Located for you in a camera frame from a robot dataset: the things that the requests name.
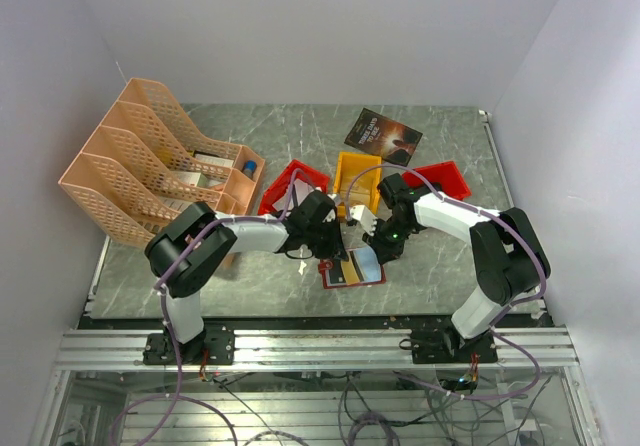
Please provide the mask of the white credit card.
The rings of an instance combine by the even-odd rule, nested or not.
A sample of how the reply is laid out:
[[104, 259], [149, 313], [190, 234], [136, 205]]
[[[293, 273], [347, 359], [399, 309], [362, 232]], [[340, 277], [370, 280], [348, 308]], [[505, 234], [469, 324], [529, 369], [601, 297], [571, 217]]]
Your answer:
[[314, 190], [315, 188], [311, 184], [296, 179], [294, 182], [294, 192], [292, 193], [292, 198], [297, 204], [299, 204]]

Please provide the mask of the black credit card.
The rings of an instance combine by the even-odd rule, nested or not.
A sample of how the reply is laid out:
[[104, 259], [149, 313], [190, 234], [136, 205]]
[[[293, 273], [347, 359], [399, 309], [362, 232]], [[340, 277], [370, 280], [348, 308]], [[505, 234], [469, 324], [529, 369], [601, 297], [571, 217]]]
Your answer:
[[343, 273], [342, 262], [333, 262], [326, 273], [326, 277], [328, 287], [345, 286], [346, 280]]

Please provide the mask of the gold credit card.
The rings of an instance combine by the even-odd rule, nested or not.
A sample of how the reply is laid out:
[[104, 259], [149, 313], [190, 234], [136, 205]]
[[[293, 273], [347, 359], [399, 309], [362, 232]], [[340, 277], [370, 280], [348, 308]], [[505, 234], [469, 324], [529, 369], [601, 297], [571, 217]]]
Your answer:
[[342, 268], [347, 286], [356, 285], [362, 281], [361, 273], [352, 252], [349, 252], [347, 259], [342, 261]]

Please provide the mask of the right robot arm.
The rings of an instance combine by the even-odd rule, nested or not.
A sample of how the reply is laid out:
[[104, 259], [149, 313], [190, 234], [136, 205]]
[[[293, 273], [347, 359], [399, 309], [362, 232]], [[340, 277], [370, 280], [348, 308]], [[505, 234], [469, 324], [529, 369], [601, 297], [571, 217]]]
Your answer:
[[410, 187], [393, 174], [377, 186], [391, 216], [378, 218], [368, 207], [349, 208], [364, 230], [363, 240], [379, 263], [398, 259], [413, 234], [435, 229], [471, 248], [477, 285], [451, 316], [453, 330], [440, 339], [450, 360], [465, 360], [477, 337], [494, 326], [513, 306], [543, 293], [550, 264], [526, 213], [516, 207], [485, 209], [456, 200], [434, 186]]

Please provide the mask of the yellow plastic bin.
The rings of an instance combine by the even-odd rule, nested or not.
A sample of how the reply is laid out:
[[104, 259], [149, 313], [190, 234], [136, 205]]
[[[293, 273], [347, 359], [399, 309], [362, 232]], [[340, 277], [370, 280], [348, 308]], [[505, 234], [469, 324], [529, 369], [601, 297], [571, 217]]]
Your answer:
[[341, 199], [349, 194], [349, 205], [365, 205], [373, 213], [378, 210], [382, 159], [379, 156], [341, 151], [339, 153], [333, 192]]

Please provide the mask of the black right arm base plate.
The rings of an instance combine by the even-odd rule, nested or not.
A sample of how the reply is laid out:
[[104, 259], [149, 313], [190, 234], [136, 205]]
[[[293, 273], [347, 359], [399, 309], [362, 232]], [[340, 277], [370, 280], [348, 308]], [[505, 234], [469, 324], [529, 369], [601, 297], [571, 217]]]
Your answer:
[[399, 348], [409, 351], [414, 364], [480, 364], [496, 363], [498, 355], [488, 332], [472, 339], [464, 339], [454, 328], [449, 316], [427, 316], [411, 327], [408, 337]]

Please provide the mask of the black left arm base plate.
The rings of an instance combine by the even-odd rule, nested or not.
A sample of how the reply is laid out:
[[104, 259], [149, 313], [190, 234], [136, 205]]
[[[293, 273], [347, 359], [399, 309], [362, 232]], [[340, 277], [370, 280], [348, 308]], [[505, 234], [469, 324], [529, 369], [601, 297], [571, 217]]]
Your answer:
[[[235, 335], [220, 329], [204, 329], [189, 342], [178, 344], [181, 362], [186, 365], [232, 365], [235, 353]], [[143, 351], [144, 365], [166, 366], [177, 364], [177, 351], [174, 348], [169, 331], [153, 333], [147, 337]]]

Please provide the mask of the red plastic bin with cards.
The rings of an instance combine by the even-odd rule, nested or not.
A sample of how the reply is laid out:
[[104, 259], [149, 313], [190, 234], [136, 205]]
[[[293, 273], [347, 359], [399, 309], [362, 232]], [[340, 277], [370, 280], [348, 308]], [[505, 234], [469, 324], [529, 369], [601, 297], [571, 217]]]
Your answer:
[[302, 184], [309, 187], [319, 188], [322, 192], [327, 192], [330, 177], [311, 166], [299, 161], [292, 160], [279, 176], [266, 189], [259, 204], [258, 214], [276, 213], [284, 206], [287, 191], [293, 173], [299, 170], [294, 181], [294, 197], [302, 200]]

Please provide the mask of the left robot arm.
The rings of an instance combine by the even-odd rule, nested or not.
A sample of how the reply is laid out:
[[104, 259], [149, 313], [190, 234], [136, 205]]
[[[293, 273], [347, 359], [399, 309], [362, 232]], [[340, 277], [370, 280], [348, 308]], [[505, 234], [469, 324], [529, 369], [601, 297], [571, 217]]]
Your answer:
[[168, 350], [182, 363], [203, 353], [205, 326], [200, 290], [227, 256], [244, 252], [288, 254], [302, 247], [319, 260], [343, 261], [347, 252], [332, 196], [314, 190], [275, 216], [234, 216], [205, 202], [187, 207], [145, 247], [158, 278]]

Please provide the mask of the red leather card holder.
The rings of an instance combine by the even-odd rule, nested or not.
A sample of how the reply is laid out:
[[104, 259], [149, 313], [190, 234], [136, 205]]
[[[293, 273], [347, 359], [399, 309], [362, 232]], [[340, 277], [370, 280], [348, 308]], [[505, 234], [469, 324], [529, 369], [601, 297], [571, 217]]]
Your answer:
[[347, 251], [347, 259], [323, 260], [318, 265], [324, 289], [370, 287], [384, 284], [386, 275], [374, 250], [364, 246]]

